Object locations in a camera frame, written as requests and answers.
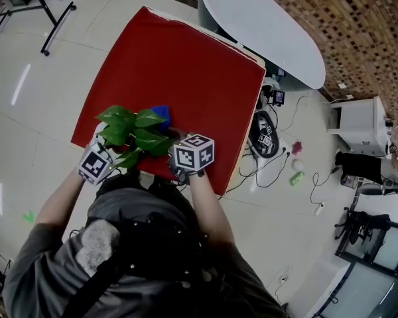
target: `white drawer unit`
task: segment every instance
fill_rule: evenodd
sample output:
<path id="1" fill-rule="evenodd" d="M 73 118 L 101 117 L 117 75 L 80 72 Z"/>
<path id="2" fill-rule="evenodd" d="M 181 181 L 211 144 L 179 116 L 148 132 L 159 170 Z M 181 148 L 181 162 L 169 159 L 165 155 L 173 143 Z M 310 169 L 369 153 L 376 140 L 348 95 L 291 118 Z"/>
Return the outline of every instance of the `white drawer unit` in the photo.
<path id="1" fill-rule="evenodd" d="M 341 136 L 355 153 L 370 156 L 387 154 L 391 140 L 385 126 L 385 109 L 379 97 L 335 103 L 332 108 L 340 109 L 340 121 L 338 128 L 328 129 L 328 133 Z"/>

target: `white cube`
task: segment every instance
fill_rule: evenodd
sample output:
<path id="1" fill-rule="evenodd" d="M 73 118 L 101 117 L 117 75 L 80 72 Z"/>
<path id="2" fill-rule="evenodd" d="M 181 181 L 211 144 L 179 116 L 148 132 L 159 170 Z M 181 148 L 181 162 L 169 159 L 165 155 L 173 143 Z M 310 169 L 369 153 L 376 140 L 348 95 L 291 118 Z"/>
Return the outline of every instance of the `white cube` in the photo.
<path id="1" fill-rule="evenodd" d="M 214 141 L 195 134 L 174 145 L 175 164 L 186 170 L 199 171 L 214 162 Z"/>
<path id="2" fill-rule="evenodd" d="M 94 145 L 89 147 L 78 164 L 78 174 L 94 186 L 98 185 L 113 169 L 111 161 L 105 154 L 96 152 Z"/>

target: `green leaf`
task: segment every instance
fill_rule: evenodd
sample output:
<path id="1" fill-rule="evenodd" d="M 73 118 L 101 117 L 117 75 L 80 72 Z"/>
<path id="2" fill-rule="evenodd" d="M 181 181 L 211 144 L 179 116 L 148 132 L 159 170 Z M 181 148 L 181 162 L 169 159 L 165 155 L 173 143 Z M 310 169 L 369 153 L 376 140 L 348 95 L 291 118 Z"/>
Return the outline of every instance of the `green leaf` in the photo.
<path id="1" fill-rule="evenodd" d="M 135 129 L 133 134 L 135 136 L 137 147 L 144 151 L 150 151 L 168 139 L 165 135 L 162 135 L 157 131 L 149 132 L 145 129 Z"/>
<path id="2" fill-rule="evenodd" d="M 159 145 L 157 145 L 155 148 L 151 149 L 150 153 L 153 156 L 164 156 L 168 154 L 168 149 L 172 146 L 174 141 L 172 139 L 166 139 L 165 141 L 162 141 Z"/>
<path id="3" fill-rule="evenodd" d="M 143 109 L 137 115 L 135 119 L 135 126 L 136 127 L 149 127 L 155 124 L 161 124 L 165 122 L 166 119 L 162 118 L 160 115 L 157 115 L 154 111 L 150 109 Z"/>
<path id="4" fill-rule="evenodd" d="M 132 168 L 139 160 L 139 154 L 140 148 L 138 147 L 134 151 L 128 150 L 127 152 L 124 152 L 118 157 L 118 159 L 124 159 L 124 161 L 120 162 L 117 167 Z"/>
<path id="5" fill-rule="evenodd" d="M 106 145 L 112 144 L 116 146 L 122 146 L 125 144 L 127 133 L 123 127 L 108 126 L 103 131 L 99 132 L 98 135 L 106 139 Z"/>
<path id="6" fill-rule="evenodd" d="M 96 119 L 111 126 L 123 127 L 127 132 L 131 132 L 134 127 L 135 114 L 122 106 L 115 105 L 100 113 Z"/>

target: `blue object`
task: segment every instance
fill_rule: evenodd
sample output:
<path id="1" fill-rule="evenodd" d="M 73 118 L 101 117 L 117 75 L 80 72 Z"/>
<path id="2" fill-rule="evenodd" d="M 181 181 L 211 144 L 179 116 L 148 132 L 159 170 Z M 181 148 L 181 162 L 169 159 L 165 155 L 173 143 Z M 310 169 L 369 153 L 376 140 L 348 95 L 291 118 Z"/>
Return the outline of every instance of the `blue object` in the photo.
<path id="1" fill-rule="evenodd" d="M 159 132 L 163 132 L 170 127 L 171 117 L 170 117 L 170 110 L 167 105 L 155 106 L 152 107 L 151 110 L 154 111 L 157 115 L 166 119 L 165 122 L 159 125 Z"/>

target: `black chair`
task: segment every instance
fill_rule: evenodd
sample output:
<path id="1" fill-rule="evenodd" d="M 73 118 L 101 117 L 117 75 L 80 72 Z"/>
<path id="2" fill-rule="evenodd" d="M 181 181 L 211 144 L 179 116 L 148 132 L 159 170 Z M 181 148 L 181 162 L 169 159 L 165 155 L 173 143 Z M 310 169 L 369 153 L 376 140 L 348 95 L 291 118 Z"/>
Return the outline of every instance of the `black chair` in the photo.
<path id="1" fill-rule="evenodd" d="M 363 240 L 364 244 L 367 237 L 371 241 L 373 230 L 388 231 L 391 228 L 391 219 L 389 215 L 369 215 L 366 212 L 350 211 L 348 207 L 344 208 L 347 211 L 347 219 L 341 225 L 334 225 L 335 227 L 343 227 L 342 232 L 335 237 L 338 240 L 345 232 L 348 232 L 348 240 L 351 244 L 355 244 L 358 238 Z"/>

